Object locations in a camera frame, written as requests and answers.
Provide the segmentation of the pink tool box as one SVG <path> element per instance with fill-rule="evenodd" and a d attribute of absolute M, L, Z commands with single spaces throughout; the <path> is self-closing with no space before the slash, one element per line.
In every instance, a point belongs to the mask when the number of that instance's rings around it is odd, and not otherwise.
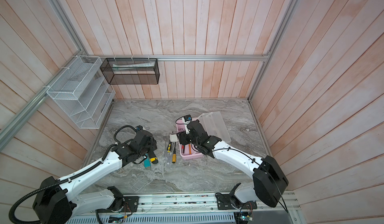
<path fill-rule="evenodd" d="M 183 160 L 196 159 L 204 154 L 198 149 L 206 146 L 213 148 L 210 141 L 231 142 L 231 137 L 220 112 L 203 113 L 197 118 L 191 115 L 176 120 L 180 155 Z"/>

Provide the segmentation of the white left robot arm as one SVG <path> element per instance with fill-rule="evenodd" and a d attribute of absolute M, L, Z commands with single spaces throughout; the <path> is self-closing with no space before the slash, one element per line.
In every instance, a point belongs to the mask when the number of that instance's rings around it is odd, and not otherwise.
<path fill-rule="evenodd" d="M 135 137 L 124 143 L 109 146 L 105 154 L 88 166 L 59 178 L 45 179 L 33 203 L 41 224 L 64 224 L 70 218 L 96 210 L 119 212 L 127 204 L 124 195 L 112 186 L 102 191 L 82 194 L 82 191 L 104 176 L 140 157 L 155 157 L 157 142 L 153 134 L 139 130 Z"/>

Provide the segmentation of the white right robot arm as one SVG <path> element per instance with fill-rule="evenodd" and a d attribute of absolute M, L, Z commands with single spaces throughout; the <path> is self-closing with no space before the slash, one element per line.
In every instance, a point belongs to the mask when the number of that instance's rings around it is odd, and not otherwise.
<path fill-rule="evenodd" d="M 179 118 L 176 125 L 181 128 L 177 133 L 180 145 L 191 144 L 195 153 L 224 161 L 252 179 L 251 183 L 236 184 L 229 194 L 219 194 L 218 201 L 236 209 L 257 200 L 272 208 L 281 204 L 287 209 L 283 193 L 289 181 L 273 157 L 256 157 L 236 149 L 221 138 L 209 135 L 200 121 L 190 116 Z"/>

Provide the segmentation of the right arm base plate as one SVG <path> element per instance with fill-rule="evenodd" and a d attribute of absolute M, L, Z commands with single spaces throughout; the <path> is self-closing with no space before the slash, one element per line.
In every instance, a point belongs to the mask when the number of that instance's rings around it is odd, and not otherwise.
<path fill-rule="evenodd" d="M 234 195 L 232 194 L 222 194 L 215 193 L 215 198 L 217 200 L 217 207 L 219 210 L 256 210 L 257 203 L 255 201 L 241 203 Z"/>

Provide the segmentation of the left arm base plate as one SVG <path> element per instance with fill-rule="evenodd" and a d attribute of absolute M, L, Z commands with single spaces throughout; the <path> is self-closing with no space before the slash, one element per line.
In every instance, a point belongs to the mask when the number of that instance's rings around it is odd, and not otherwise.
<path fill-rule="evenodd" d="M 139 196 L 124 196 L 113 201 L 107 209 L 99 209 L 100 213 L 135 213 L 139 205 Z"/>

